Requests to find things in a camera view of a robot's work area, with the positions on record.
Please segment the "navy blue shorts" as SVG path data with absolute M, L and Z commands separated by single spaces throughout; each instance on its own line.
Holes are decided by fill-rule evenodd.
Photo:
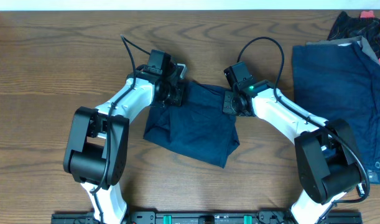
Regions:
M 221 86 L 187 83 L 182 106 L 151 106 L 143 138 L 224 168 L 240 145 L 236 117 L 223 113 L 225 91 Z

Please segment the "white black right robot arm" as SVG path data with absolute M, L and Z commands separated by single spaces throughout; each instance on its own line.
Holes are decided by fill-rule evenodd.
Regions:
M 349 124 L 305 111 L 267 80 L 231 81 L 229 85 L 224 113 L 263 119 L 295 146 L 303 191 L 288 211 L 258 212 L 257 222 L 361 223 L 360 213 L 333 212 L 351 189 L 369 184 Z

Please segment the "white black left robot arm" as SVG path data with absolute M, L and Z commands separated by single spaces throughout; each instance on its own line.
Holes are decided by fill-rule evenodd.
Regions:
M 63 169 L 86 190 L 94 221 L 127 223 L 119 181 L 126 166 L 129 125 L 153 103 L 179 106 L 186 72 L 184 64 L 166 73 L 144 66 L 129 74 L 108 101 L 75 111 Z

